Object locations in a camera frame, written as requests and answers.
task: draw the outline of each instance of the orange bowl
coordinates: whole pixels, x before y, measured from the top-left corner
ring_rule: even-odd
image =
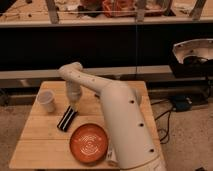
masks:
[[[81,163],[95,164],[103,159],[107,148],[107,135],[103,128],[96,124],[78,127],[70,138],[70,150]]]

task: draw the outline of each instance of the cup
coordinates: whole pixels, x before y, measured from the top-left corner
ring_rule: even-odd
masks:
[[[48,113],[55,110],[54,94],[51,90],[41,90],[36,100]]]

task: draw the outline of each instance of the electrical cable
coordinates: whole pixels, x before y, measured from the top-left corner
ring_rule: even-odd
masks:
[[[165,133],[165,135],[164,135],[162,138],[160,138],[161,144],[166,144],[166,143],[168,143],[169,140],[170,140],[170,135],[169,135],[169,131],[170,131],[170,117],[171,117],[171,113],[172,113],[173,109],[174,109],[174,107],[170,108],[169,110],[166,110],[165,112],[163,112],[162,114],[160,114],[159,116],[157,116],[157,117],[155,118],[155,121],[157,121],[157,120],[160,119],[162,116],[164,116],[165,114],[168,113],[168,118],[167,118],[167,129],[163,129],[163,128],[158,129],[158,132],[163,131],[163,132]]]
[[[169,99],[164,99],[164,100],[160,100],[160,101],[157,101],[157,102],[153,102],[153,103],[151,103],[151,105],[156,105],[156,104],[167,102],[167,101],[169,101]]]
[[[172,109],[169,111],[169,114],[168,114],[168,118],[167,118],[167,129],[166,129],[166,134],[160,138],[160,142],[161,144],[166,144],[169,142],[170,140],[170,135],[169,135],[169,131],[170,131],[170,118],[171,118],[171,114],[172,114]]]
[[[157,121],[157,120],[160,119],[162,116],[164,116],[165,114],[169,113],[169,112],[172,111],[172,110],[173,110],[173,107],[172,107],[171,109],[169,109],[169,110],[163,112],[162,114],[160,114],[159,116],[157,116],[157,117],[155,118],[155,121]]]

